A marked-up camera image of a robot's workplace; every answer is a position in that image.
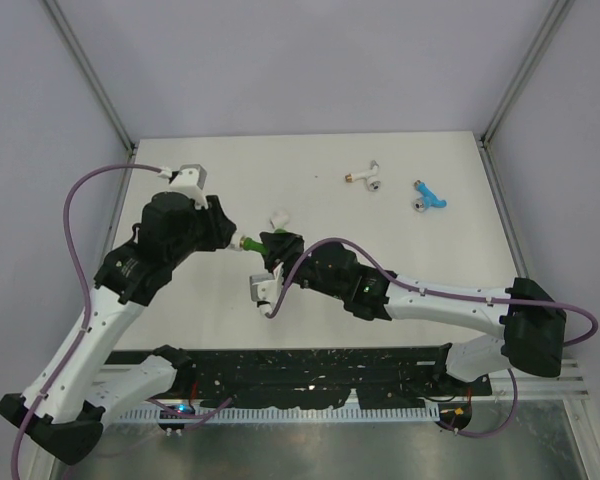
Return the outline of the green plastic faucet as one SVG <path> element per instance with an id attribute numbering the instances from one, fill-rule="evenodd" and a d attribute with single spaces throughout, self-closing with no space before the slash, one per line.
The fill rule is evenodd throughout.
<path id="1" fill-rule="evenodd" d="M 243 236 L 240 239 L 239 246 L 243 251 L 255 252 L 262 256 L 266 255 L 269 251 L 267 245 L 270 243 L 269 240 L 265 240 L 265 236 L 279 235 L 286 233 L 284 228 L 277 228 L 271 232 L 261 232 L 260 239 L 256 240 L 252 237 Z"/>

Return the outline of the white plastic elbow fitting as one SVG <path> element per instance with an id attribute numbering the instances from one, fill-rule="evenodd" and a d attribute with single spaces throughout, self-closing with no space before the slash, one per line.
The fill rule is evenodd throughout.
<path id="1" fill-rule="evenodd" d="M 236 231 L 231 236 L 231 239 L 230 239 L 230 242 L 228 245 L 228 249 L 233 250 L 233 251 L 242 251 L 244 239 L 245 239 L 245 235 L 240 231 Z"/>

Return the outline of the second white elbow fitting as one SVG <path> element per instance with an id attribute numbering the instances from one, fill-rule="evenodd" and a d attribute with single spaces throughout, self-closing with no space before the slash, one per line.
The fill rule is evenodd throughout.
<path id="1" fill-rule="evenodd" d="M 274 230 L 284 229 L 289 221 L 290 215 L 285 210 L 277 210 L 269 218 L 269 222 Z"/>

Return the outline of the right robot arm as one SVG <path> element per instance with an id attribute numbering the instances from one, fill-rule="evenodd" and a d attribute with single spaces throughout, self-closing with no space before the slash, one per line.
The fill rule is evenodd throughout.
<path id="1" fill-rule="evenodd" d="M 261 233 L 260 242 L 266 273 L 252 277 L 250 288 L 268 318 L 297 285 L 341 301 L 365 321 L 424 320 L 478 332 L 473 340 L 440 347 L 432 381 L 445 394 L 511 368 L 540 378 L 561 374 L 565 310 L 532 280 L 517 278 L 508 288 L 451 288 L 385 270 L 345 239 L 307 247 L 302 236 L 276 231 Z"/>

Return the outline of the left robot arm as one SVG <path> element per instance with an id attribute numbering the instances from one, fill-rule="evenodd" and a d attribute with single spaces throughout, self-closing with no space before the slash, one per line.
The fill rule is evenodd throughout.
<path id="1" fill-rule="evenodd" d="M 195 252 L 228 248 L 237 227 L 218 196 L 209 195 L 206 201 L 206 207 L 196 208 L 183 194 L 161 192 L 144 206 L 133 237 L 110 251 L 97 271 L 85 317 L 33 384 L 0 400 L 0 415 L 20 435 L 75 465 L 125 411 L 163 393 L 181 398 L 192 390 L 192 359 L 169 345 L 152 350 L 102 387 L 94 387 L 93 381 L 122 334 L 184 260 Z"/>

